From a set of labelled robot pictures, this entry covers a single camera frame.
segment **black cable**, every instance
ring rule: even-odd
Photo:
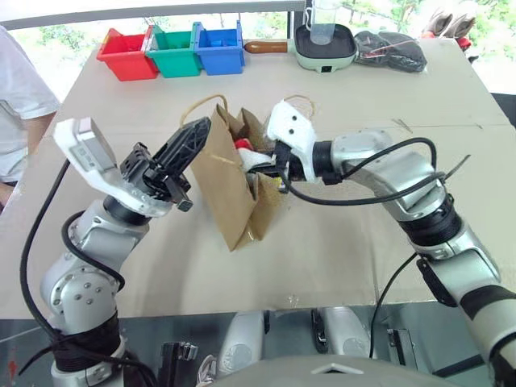
[[[72,254],[74,254],[77,258],[80,260],[83,260],[87,264],[91,264],[93,267],[98,268],[102,270],[104,273],[106,273],[109,276],[112,276],[116,281],[119,282],[119,291],[123,289],[123,287],[126,284],[126,280],[123,278],[123,276],[118,273],[116,270],[113,270],[109,266],[102,264],[98,262],[97,260],[90,258],[87,256],[82,250],[80,250],[75,244],[73,244],[72,240],[69,236],[69,228],[72,225],[72,223],[81,217],[81,215],[84,214],[84,211],[79,211],[72,216],[70,216],[66,221],[63,223],[63,226],[61,227],[61,238],[63,239],[63,243],[66,246],[68,250]]]
[[[374,308],[374,313],[372,314],[371,319],[371,346],[369,347],[369,359],[372,359],[372,353],[374,351],[374,323],[377,319],[378,311],[380,310],[381,304],[383,303],[385,296],[387,295],[387,292],[389,291],[390,287],[394,283],[394,280],[396,280],[396,277],[403,271],[404,268],[407,267],[407,265],[414,260],[414,258],[418,256],[418,253],[415,252],[412,254],[408,260],[402,263],[402,265],[397,268],[397,270],[394,272],[394,274],[390,277],[389,282],[387,282],[387,285],[385,286],[383,292],[381,292],[381,296],[378,299],[377,306]]]
[[[29,235],[27,236],[27,240],[25,241],[25,245],[23,246],[22,258],[19,264],[19,282],[22,287],[23,300],[27,304],[27,308],[34,317],[34,320],[45,330],[45,332],[47,332],[47,334],[52,339],[57,339],[58,334],[56,333],[56,331],[54,331],[54,328],[52,328],[52,326],[48,323],[45,317],[41,314],[40,310],[34,302],[34,298],[32,298],[27,278],[27,263],[32,242],[34,241],[35,233],[38,231],[38,228],[41,224],[41,220],[47,212],[48,207],[52,202],[52,199],[56,195],[56,191],[59,188],[61,182],[63,181],[63,177],[65,176],[64,174],[66,173],[66,170],[69,166],[70,162],[66,160],[63,163],[63,166],[61,167],[59,173],[57,174],[56,180],[54,181],[52,188],[48,192],[47,198],[45,199],[43,205],[40,208],[40,212],[35,217],[35,221],[32,224],[31,230],[29,231]]]
[[[68,346],[69,348],[73,349],[76,352],[79,352],[81,355],[83,355],[86,358],[89,358],[92,360],[97,360],[99,362],[110,363],[110,364],[118,364],[118,365],[122,365],[122,366],[137,367],[138,370],[140,370],[142,372],[142,374],[146,375],[146,377],[144,379],[145,379],[145,384],[148,385],[148,387],[157,386],[156,376],[154,375],[154,372],[146,364],[140,363],[139,361],[119,359],[119,358],[111,357],[111,356],[104,356],[104,355],[98,354],[96,352],[88,351],[88,350],[84,349],[83,347],[76,345],[75,343],[73,343],[71,341],[68,341],[69,339],[67,339],[66,336],[62,335],[59,331],[56,331],[48,323],[48,321],[45,319],[45,317],[41,314],[41,311],[38,309],[38,306],[35,304],[34,298],[31,295],[31,290],[30,290],[30,287],[28,284],[28,275],[27,275],[29,253],[31,251],[32,243],[34,242],[35,234],[38,231],[41,221],[43,220],[44,215],[46,214],[48,208],[50,207],[50,203],[52,202],[52,199],[56,195],[56,191],[59,188],[60,183],[63,181],[63,177],[65,176],[64,174],[66,173],[66,170],[68,169],[69,166],[70,166],[70,162],[68,160],[66,160],[63,163],[63,165],[61,166],[61,169],[56,176],[56,180],[54,181],[52,188],[48,192],[48,195],[45,198],[45,201],[44,201],[43,205],[41,206],[40,211],[38,212],[34,223],[32,224],[32,227],[31,227],[29,234],[27,236],[27,239],[25,241],[25,245],[23,246],[22,256],[21,256],[21,260],[20,260],[20,267],[19,267],[19,280],[20,280],[20,286],[22,289],[23,300],[27,304],[27,308],[31,312],[32,316],[34,317],[34,320],[50,336],[50,338],[52,339],[53,345],[65,343],[66,346]],[[75,220],[75,218],[73,216],[70,217],[67,220],[67,222],[69,221],[71,223],[73,220]],[[67,238],[65,238],[65,239],[69,239],[68,228],[66,228],[66,231],[67,231],[66,232]],[[72,253],[75,254],[74,248],[77,249],[77,247],[75,247],[75,245],[73,245],[73,248],[70,250],[72,250]],[[93,266],[95,266],[97,268],[104,266],[100,262],[97,262],[96,260],[93,260],[92,258],[84,255],[80,250],[78,250],[78,251],[80,252],[80,254],[83,255],[83,258],[85,257],[87,259],[88,263],[92,262],[91,264]],[[102,270],[109,273],[109,271],[111,271],[112,269],[108,268],[108,270],[105,270],[105,269],[102,269]],[[119,289],[122,288],[124,282],[125,281],[123,280],[123,277],[122,277],[122,281],[119,281],[119,283],[120,283]],[[42,349],[41,351],[39,351],[38,353],[36,353],[32,358],[29,359],[27,364],[24,367],[22,367],[21,371],[25,371],[28,368],[28,366],[30,366],[32,363],[34,363],[34,361],[39,359],[42,355],[50,352],[53,345],[50,347],[46,347],[46,348]]]
[[[292,192],[292,194],[294,196],[296,196],[306,202],[310,202],[313,204],[319,204],[321,206],[365,206],[368,204],[378,204],[378,203],[390,202],[392,200],[403,198],[404,196],[411,194],[414,191],[417,191],[418,189],[424,187],[428,183],[430,183],[434,180],[441,179],[445,176],[445,173],[442,173],[442,172],[432,173],[430,176],[425,177],[424,179],[417,182],[416,184],[411,185],[409,188],[405,188],[401,191],[392,193],[390,195],[380,196],[379,198],[329,200],[329,199],[312,198],[311,196],[308,196],[308,195],[298,191],[297,189],[295,189],[292,186],[292,183],[289,181],[289,179],[286,178],[285,173],[283,171],[278,171],[278,173],[280,174],[280,177],[283,180],[283,183],[285,184],[288,191]]]
[[[425,137],[414,137],[413,139],[406,139],[405,141],[402,141],[400,143],[394,144],[386,149],[383,149],[382,151],[379,151],[378,153],[375,153],[374,155],[368,157],[367,159],[361,161],[359,164],[357,164],[355,167],[351,168],[348,172],[346,172],[343,175],[343,180],[350,177],[353,173],[358,171],[359,169],[362,169],[365,165],[372,163],[374,160],[379,159],[382,156],[385,156],[393,151],[398,150],[399,148],[404,148],[406,146],[409,146],[411,144],[425,144],[430,149],[431,154],[431,166],[434,168],[434,170],[437,169],[437,148],[435,147],[435,144]]]
[[[484,364],[485,362],[484,359],[482,359],[482,356],[475,355],[467,359],[461,360],[455,364],[448,365],[447,367],[438,369],[437,371],[434,371],[432,375],[436,375],[437,377],[452,377],[458,373],[469,371],[470,369],[480,367]]]
[[[466,156],[464,157],[464,159],[462,159],[461,161],[459,161],[459,164],[457,164],[455,167],[453,167],[453,168],[451,169],[451,171],[450,171],[450,172],[448,172],[448,173],[446,174],[446,176],[444,177],[444,181],[446,181],[446,180],[448,180],[450,177],[452,177],[452,176],[455,174],[455,172],[457,172],[457,171],[458,171],[458,170],[459,170],[459,169],[464,165],[464,163],[465,163],[466,161],[468,161],[469,157],[471,157],[471,155],[466,155]]]
[[[126,357],[129,360],[139,361],[138,356],[133,355],[131,352],[126,351]],[[138,374],[141,376],[141,378],[144,380],[145,384],[148,383],[148,376],[145,374],[145,372],[142,372],[140,368],[138,368]]]
[[[84,368],[84,380],[86,382],[86,387],[90,387],[88,382],[88,370],[86,368]]]

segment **green plastic bin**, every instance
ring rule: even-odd
[[[182,32],[163,32],[153,26],[145,55],[154,60],[165,78],[199,75],[202,66],[194,51],[195,32],[195,26],[192,31]]]

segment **paper bag handle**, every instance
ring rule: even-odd
[[[304,99],[305,101],[307,101],[310,104],[310,113],[308,114],[308,119],[311,120],[315,114],[314,102],[311,99],[309,99],[306,95],[302,95],[302,94],[289,95],[288,97],[283,98],[283,101],[288,101],[288,100],[295,99],[295,98]]]
[[[182,116],[179,120],[179,127],[183,127],[183,125],[185,124],[186,117],[188,117],[188,115],[192,111],[197,109],[200,105],[208,102],[211,99],[215,99],[215,98],[220,98],[223,100],[224,111],[226,111],[226,129],[229,130],[229,110],[227,109],[226,97],[224,97],[222,94],[213,94],[213,95],[210,95],[209,97],[203,98],[202,100],[195,102],[192,106],[190,106],[188,109],[186,109],[185,113],[182,114]]]

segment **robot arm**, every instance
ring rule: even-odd
[[[65,223],[62,235],[68,251],[41,283],[52,312],[49,322],[63,338],[52,346],[55,386],[134,385],[134,377],[132,382],[124,378],[131,372],[120,372],[116,362],[92,359],[66,343],[70,340],[101,356],[128,358],[115,302],[124,284],[119,270],[147,234],[152,218],[167,214],[173,205],[183,211],[192,206],[183,172],[204,147],[209,130],[207,118],[188,123],[154,156],[137,143],[119,169],[93,120],[57,124],[54,138],[70,163],[107,196]]]
[[[298,179],[336,184],[348,176],[376,197],[384,197],[435,173],[417,152],[400,151],[349,176],[359,163],[390,146],[389,136],[383,131],[362,131],[318,142],[310,121],[287,102],[273,109],[267,135],[277,142],[274,158],[283,177],[295,175],[290,166],[301,163],[297,171],[304,176]],[[497,385],[516,385],[516,294],[501,286],[489,252],[456,213],[443,182],[433,180],[383,205],[421,256],[418,268],[437,300],[463,312]]]

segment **storage bin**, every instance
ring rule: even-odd
[[[242,28],[240,21],[233,30],[206,30],[195,23],[195,52],[208,75],[239,74],[243,60]]]
[[[195,26],[192,31],[163,32],[153,26],[145,54],[164,77],[192,77],[201,72],[201,61],[194,51]]]
[[[158,68],[145,56],[144,51],[151,33],[151,27],[142,35],[122,35],[111,28],[98,51],[97,59],[106,62],[120,81],[156,78]]]

